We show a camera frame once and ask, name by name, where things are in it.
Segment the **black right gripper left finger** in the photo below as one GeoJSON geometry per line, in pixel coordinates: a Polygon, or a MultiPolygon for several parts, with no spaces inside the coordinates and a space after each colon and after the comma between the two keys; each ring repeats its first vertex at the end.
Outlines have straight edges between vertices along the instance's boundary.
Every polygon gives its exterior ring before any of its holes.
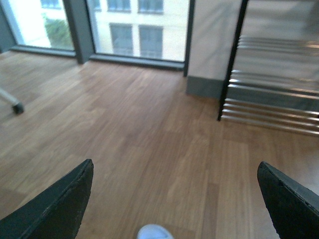
{"type": "Polygon", "coordinates": [[[88,205],[94,164],[86,159],[0,221],[2,239],[74,239],[88,205]]]}

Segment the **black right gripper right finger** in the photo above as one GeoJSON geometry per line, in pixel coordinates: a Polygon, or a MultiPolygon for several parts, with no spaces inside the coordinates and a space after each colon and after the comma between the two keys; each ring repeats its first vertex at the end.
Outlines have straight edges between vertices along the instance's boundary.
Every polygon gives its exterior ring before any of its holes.
{"type": "Polygon", "coordinates": [[[319,237],[319,196],[269,163],[257,170],[261,193],[281,239],[319,237]]]}

